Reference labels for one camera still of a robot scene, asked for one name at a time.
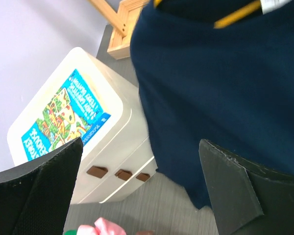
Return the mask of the yellow hanger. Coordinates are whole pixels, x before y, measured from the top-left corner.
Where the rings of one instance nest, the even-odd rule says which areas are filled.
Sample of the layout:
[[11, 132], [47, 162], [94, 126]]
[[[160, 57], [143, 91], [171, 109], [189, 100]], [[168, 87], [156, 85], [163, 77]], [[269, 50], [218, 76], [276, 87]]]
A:
[[167, 15], [214, 28], [262, 14], [259, 0], [153, 0], [151, 4]]

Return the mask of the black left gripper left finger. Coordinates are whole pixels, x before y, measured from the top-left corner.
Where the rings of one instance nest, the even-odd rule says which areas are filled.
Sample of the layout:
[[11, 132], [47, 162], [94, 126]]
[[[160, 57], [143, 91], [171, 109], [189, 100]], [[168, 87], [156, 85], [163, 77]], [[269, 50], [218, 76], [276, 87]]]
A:
[[0, 172], [0, 235], [61, 235], [83, 142], [77, 138]]

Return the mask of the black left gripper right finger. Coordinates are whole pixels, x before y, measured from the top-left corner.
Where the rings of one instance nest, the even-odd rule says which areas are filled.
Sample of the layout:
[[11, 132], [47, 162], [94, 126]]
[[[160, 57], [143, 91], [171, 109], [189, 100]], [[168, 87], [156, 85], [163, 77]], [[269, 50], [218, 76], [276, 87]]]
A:
[[208, 140], [199, 156], [220, 235], [294, 235], [294, 175]]

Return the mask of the navy blue t shirt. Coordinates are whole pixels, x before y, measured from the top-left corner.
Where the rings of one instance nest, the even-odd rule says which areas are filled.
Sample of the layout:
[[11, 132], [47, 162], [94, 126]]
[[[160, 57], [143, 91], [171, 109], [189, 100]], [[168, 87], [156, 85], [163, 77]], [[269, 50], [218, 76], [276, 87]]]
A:
[[158, 171], [210, 205], [198, 154], [207, 139], [294, 175], [294, 0], [221, 29], [246, 0], [143, 7], [130, 57]]

